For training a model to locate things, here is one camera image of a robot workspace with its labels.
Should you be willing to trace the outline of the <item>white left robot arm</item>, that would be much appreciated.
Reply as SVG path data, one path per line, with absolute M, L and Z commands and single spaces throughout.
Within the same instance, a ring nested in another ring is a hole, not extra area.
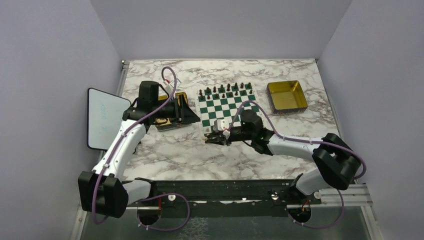
M 79 175 L 78 190 L 84 211 L 120 218 L 127 206 L 138 200 L 147 206 L 157 200 L 157 191 L 147 180 L 122 183 L 130 156 L 157 119 L 178 124 L 200 122 L 184 97 L 172 97 L 174 91 L 167 99 L 160 100 L 160 86 L 155 81 L 140 83 L 138 98 L 124 111 L 117 135 L 106 154 L 91 171 Z

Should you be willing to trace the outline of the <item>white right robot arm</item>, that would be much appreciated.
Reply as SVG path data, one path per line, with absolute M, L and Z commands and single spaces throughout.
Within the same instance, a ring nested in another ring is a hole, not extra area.
M 313 161 L 316 169 L 299 174 L 286 193 L 300 204 L 321 189 L 346 190 L 354 180 L 362 161 L 336 134 L 323 138 L 304 138 L 278 135 L 264 127 L 262 118 L 253 110 L 243 110 L 239 126 L 217 119 L 213 131 L 206 135 L 206 144 L 230 146 L 233 142 L 250 142 L 257 153 L 269 156 L 290 156 Z

